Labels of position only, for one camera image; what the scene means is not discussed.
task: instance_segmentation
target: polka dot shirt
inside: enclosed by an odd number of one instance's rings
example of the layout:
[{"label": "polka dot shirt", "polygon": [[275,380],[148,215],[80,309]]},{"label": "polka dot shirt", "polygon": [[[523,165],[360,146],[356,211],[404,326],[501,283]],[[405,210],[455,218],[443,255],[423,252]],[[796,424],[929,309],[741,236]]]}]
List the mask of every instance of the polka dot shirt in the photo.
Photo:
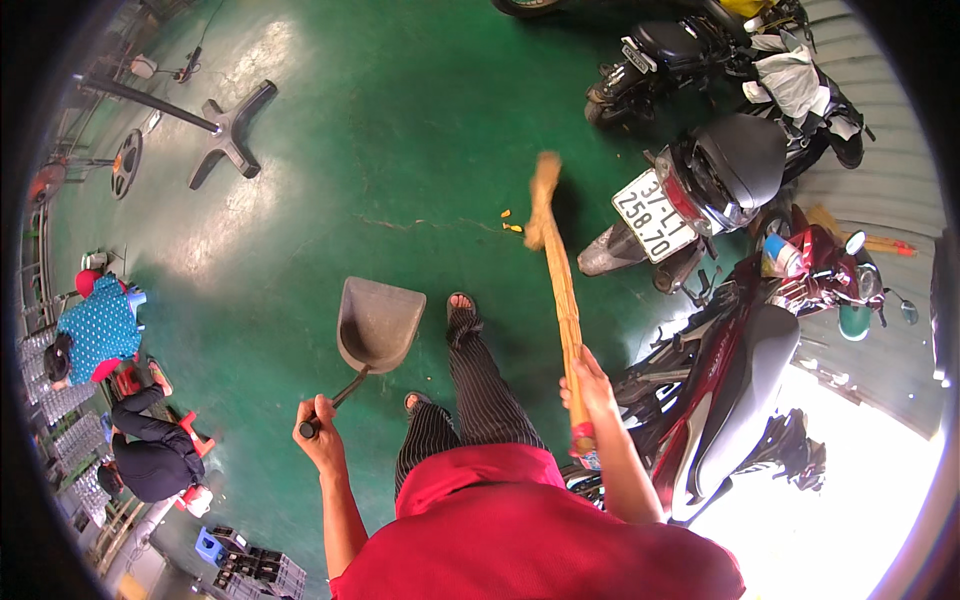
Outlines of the polka dot shirt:
[{"label": "polka dot shirt", "polygon": [[85,300],[63,311],[57,331],[73,338],[70,349],[70,383],[90,380],[97,366],[110,358],[133,358],[140,347],[136,317],[127,294],[112,274],[93,283]]}]

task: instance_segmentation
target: corrugated wall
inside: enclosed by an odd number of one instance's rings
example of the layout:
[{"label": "corrugated wall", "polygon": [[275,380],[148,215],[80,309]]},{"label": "corrugated wall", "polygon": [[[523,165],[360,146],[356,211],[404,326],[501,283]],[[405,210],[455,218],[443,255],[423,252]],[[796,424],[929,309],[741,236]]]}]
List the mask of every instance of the corrugated wall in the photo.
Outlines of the corrugated wall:
[{"label": "corrugated wall", "polygon": [[863,112],[876,134],[864,137],[866,154],[855,170],[844,169],[831,150],[800,178],[797,204],[821,204],[846,231],[859,228],[912,244],[916,257],[872,252],[883,283],[917,304],[920,322],[907,325],[900,301],[887,299],[889,326],[874,318],[869,337],[848,342],[835,311],[802,321],[810,343],[799,352],[822,366],[847,372],[861,396],[926,436],[940,423],[946,391],[932,379],[929,289],[933,239],[945,226],[940,186],[924,135],[900,83],[870,34],[839,0],[809,0],[804,6],[817,46],[817,64]]}]

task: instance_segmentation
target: hand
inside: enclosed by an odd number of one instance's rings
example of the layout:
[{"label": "hand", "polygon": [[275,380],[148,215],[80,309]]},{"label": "hand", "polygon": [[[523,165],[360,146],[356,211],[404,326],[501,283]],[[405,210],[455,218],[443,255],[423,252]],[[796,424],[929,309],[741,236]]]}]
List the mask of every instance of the hand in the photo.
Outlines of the hand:
[{"label": "hand", "polygon": [[[583,360],[573,359],[573,371],[580,380],[580,396],[584,399],[590,420],[597,421],[609,416],[620,419],[620,410],[613,397],[613,386],[607,374],[600,369],[597,359],[586,346],[583,349]],[[560,378],[560,398],[564,401],[564,408],[569,408],[571,392],[566,386],[566,377]]]},{"label": "hand", "polygon": [[[310,420],[316,415],[320,421],[320,433],[313,438],[304,438],[300,434],[300,422]],[[330,404],[330,398],[317,394],[312,400],[304,400],[297,409],[297,422],[294,423],[294,442],[310,457],[321,475],[346,472],[347,459],[344,456],[344,442],[333,426],[337,411]]]}]

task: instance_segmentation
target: striped pants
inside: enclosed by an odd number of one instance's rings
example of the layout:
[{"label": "striped pants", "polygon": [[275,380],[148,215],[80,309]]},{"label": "striped pants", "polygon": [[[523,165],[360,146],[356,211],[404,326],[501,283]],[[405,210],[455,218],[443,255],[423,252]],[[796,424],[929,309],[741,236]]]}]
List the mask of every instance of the striped pants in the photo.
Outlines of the striped pants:
[{"label": "striped pants", "polygon": [[421,399],[410,412],[407,437],[396,457],[396,494],[420,461],[460,445],[528,444],[547,449],[530,418],[500,377],[487,346],[480,339],[483,322],[467,310],[454,310],[446,340],[450,376],[457,394],[460,436],[445,408]]}]

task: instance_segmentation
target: license plate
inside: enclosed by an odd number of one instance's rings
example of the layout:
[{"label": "license plate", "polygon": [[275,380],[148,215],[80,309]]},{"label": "license plate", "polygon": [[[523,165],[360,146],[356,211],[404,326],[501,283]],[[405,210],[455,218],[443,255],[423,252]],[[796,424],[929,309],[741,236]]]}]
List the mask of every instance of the license plate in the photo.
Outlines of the license plate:
[{"label": "license plate", "polygon": [[653,169],[631,181],[613,196],[613,207],[633,230],[650,262],[660,262],[697,239],[667,200]]},{"label": "license plate", "polygon": [[640,73],[646,73],[650,70],[650,65],[647,64],[647,61],[643,59],[639,54],[636,53],[636,50],[628,46],[627,44],[623,45],[623,48],[620,49],[623,52],[623,56],[630,59],[630,62],[634,64],[636,68],[640,70]]}]

